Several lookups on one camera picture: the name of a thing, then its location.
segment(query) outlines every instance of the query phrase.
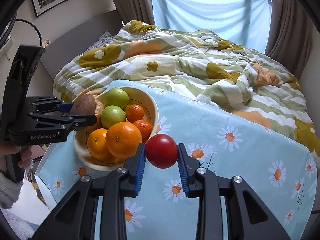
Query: kiwi fruit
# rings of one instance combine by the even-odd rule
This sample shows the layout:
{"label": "kiwi fruit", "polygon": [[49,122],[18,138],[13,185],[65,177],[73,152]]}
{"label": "kiwi fruit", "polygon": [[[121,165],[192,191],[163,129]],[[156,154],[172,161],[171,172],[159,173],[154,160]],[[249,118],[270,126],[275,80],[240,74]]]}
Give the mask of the kiwi fruit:
{"label": "kiwi fruit", "polygon": [[[70,110],[70,115],[87,115],[95,114],[96,112],[96,100],[91,94],[85,94],[76,99],[74,105]],[[75,130],[81,131],[85,127],[77,127]]]}

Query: cable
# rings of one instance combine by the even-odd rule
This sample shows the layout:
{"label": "cable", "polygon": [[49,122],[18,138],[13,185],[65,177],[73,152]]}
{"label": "cable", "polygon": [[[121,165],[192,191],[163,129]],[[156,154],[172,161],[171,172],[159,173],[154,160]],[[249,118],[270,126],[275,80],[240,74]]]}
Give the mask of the cable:
{"label": "cable", "polygon": [[312,210],[311,211],[311,215],[313,215],[313,214],[319,214],[320,213],[320,210]]}
{"label": "cable", "polygon": [[17,22],[24,22],[24,23],[27,23],[27,24],[31,25],[31,26],[36,30],[36,32],[38,33],[38,35],[39,35],[39,40],[40,40],[40,46],[42,46],[41,33],[40,33],[40,31],[38,30],[38,28],[37,28],[32,22],[29,22],[29,21],[27,21],[27,20],[25,20],[25,19],[16,19],[16,21],[17,21]]}
{"label": "cable", "polygon": [[15,12],[13,14],[13,16],[11,17],[10,24],[9,24],[7,30],[5,31],[5,33],[3,33],[3,35],[0,38],[0,48],[4,45],[5,41],[7,40],[8,36],[13,28],[14,22],[16,21],[16,17],[17,17],[17,12]]}

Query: fluffy sleeve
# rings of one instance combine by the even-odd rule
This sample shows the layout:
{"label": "fluffy sleeve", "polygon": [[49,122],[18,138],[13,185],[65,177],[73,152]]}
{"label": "fluffy sleeve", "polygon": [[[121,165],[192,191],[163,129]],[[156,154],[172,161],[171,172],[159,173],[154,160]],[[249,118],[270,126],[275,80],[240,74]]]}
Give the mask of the fluffy sleeve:
{"label": "fluffy sleeve", "polygon": [[11,208],[19,198],[23,180],[14,183],[0,172],[0,207]]}

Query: red tomato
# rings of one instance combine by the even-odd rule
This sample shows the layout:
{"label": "red tomato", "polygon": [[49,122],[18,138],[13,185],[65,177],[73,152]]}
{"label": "red tomato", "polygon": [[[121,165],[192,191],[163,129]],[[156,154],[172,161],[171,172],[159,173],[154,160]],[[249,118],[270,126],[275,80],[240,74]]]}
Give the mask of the red tomato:
{"label": "red tomato", "polygon": [[176,163],[179,154],[178,147],[170,136],[157,134],[146,142],[145,155],[153,166],[167,169]]}

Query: green apple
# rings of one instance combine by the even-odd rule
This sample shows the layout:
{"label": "green apple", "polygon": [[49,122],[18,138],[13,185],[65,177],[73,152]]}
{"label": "green apple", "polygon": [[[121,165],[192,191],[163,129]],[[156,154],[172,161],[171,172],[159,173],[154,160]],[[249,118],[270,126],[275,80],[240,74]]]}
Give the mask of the green apple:
{"label": "green apple", "polygon": [[119,122],[125,122],[125,112],[119,106],[107,106],[101,114],[103,128],[109,129]]}
{"label": "green apple", "polygon": [[112,88],[106,94],[107,106],[119,106],[124,109],[128,102],[129,96],[121,88]]}

